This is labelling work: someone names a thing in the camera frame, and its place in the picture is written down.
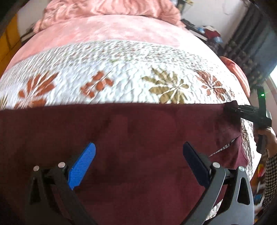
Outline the checkered right sleeve forearm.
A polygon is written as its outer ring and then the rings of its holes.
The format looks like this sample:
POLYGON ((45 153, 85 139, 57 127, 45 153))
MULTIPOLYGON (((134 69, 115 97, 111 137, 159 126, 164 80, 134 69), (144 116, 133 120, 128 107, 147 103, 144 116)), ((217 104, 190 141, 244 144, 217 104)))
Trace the checkered right sleeve forearm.
POLYGON ((277 188, 277 180, 276 180, 276 167, 277 167, 277 160, 276 154, 272 157, 269 157, 266 162, 266 177, 265 177, 265 199, 263 200, 262 207, 263 210, 266 210, 270 203, 272 202, 273 198, 276 195, 276 188, 277 188))

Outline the person's right hand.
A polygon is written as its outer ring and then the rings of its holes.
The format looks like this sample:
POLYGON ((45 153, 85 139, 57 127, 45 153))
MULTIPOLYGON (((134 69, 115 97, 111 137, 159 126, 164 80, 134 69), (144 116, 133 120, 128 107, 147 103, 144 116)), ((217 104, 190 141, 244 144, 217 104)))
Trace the person's right hand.
POLYGON ((271 158, 274 155, 276 155, 277 139, 273 128, 265 128, 265 129, 255 128, 253 135, 254 135, 255 142, 258 142, 258 135, 266 136, 267 138, 266 150, 268 152, 268 157, 271 158))

